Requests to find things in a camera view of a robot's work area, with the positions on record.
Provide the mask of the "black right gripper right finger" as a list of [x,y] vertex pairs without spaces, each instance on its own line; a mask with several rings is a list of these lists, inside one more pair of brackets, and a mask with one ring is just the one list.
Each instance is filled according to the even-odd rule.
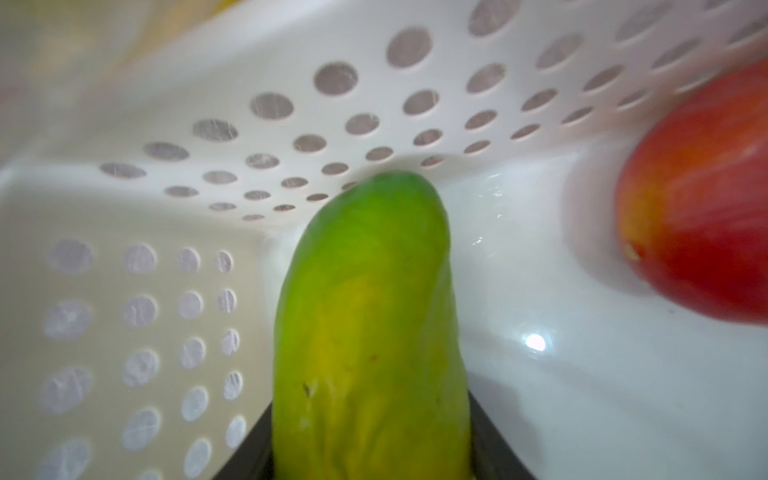
[[472,472],[477,480],[534,480],[472,393]]

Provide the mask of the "red apple-like mango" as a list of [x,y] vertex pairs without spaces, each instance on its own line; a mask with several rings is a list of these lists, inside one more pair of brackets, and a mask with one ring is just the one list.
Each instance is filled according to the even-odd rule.
[[767,62],[722,76],[640,141],[615,190],[619,244],[666,299],[767,323]]

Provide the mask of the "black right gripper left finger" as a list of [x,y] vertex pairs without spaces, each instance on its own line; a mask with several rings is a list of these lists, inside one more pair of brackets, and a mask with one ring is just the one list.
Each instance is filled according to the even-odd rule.
[[232,457],[213,477],[214,480],[272,480],[275,478],[272,454],[272,404]]

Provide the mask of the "green mango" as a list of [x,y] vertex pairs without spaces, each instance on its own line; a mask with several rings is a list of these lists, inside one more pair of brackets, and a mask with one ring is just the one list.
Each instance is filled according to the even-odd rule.
[[468,479],[468,381],[436,189],[376,175],[307,225],[274,325],[279,479]]

